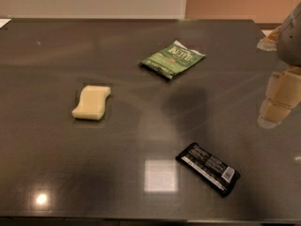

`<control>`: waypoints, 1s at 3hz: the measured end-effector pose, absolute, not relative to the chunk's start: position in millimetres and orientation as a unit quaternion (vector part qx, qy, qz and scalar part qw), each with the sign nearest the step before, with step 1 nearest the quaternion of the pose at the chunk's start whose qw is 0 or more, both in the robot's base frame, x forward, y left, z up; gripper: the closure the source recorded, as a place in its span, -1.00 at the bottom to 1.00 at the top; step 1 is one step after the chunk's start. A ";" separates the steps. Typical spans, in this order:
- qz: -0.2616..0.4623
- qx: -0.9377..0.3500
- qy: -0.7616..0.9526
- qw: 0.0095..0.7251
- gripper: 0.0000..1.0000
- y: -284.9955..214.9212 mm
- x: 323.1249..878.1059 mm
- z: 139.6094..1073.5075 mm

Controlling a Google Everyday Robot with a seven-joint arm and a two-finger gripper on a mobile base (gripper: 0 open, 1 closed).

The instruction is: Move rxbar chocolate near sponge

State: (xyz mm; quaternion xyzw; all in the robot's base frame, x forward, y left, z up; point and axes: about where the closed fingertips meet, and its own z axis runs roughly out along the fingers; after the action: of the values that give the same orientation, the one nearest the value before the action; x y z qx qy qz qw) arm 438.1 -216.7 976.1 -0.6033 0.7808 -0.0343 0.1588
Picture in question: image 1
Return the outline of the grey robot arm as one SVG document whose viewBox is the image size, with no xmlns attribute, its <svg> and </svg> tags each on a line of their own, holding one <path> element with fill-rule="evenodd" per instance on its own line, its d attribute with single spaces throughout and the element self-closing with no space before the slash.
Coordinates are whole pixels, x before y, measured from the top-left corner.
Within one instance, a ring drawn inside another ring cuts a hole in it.
<svg viewBox="0 0 301 226">
<path fill-rule="evenodd" d="M 261 104 L 258 124 L 272 129 L 301 103 L 301 3 L 257 47 L 276 51 L 278 58 L 288 65 L 285 71 L 272 73 Z"/>
</svg>

